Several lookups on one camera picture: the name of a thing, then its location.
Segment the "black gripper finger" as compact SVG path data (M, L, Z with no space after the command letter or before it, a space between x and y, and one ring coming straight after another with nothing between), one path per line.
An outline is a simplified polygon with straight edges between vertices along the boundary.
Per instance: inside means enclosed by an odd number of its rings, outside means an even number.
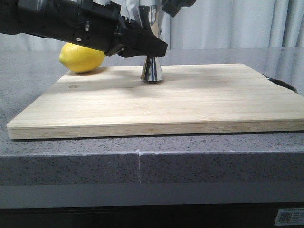
M162 10L175 17L182 7L191 7L196 0L162 0Z

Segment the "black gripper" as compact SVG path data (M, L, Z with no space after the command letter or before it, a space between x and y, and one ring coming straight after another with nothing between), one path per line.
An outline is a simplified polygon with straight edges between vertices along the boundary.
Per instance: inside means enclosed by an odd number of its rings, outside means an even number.
M122 57L165 55L168 44L139 23L121 16L121 5L92 0L19 0L22 32L53 38Z

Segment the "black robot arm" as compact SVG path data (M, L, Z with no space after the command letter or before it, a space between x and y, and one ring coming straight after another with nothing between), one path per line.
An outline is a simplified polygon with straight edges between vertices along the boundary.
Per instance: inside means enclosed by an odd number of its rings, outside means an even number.
M120 10L114 2L101 5L92 0L2 0L0 31L70 42L107 56L164 56L167 43Z

